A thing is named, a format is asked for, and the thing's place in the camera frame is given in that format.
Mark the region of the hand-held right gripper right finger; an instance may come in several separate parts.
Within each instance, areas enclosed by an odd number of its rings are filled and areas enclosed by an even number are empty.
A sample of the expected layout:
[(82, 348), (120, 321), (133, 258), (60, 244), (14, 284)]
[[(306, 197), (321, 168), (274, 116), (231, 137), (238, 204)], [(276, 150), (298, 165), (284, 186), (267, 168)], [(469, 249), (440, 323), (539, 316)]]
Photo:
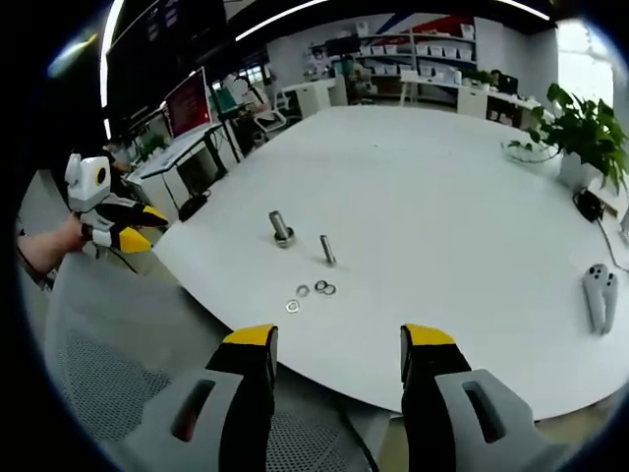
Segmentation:
[(403, 324), (401, 400), (412, 471), (556, 471), (570, 447), (537, 428), (532, 408), (454, 338)]

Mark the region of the person's left hand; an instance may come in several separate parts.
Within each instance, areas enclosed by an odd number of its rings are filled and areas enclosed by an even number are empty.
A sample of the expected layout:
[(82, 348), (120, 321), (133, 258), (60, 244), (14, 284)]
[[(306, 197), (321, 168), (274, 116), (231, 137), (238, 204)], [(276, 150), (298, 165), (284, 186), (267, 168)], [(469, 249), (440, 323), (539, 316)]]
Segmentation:
[(88, 242), (82, 222), (73, 213), (59, 227), (45, 233), (42, 238), (49, 254), (56, 259), (80, 251)]

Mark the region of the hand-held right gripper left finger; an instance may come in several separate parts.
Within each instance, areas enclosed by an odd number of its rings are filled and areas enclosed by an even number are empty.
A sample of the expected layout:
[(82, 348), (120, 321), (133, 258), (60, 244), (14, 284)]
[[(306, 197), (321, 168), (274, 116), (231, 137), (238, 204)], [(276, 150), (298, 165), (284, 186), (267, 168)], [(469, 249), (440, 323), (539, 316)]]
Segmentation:
[(123, 440), (126, 470), (265, 470), (277, 343), (275, 324), (237, 329), (205, 367), (156, 394)]

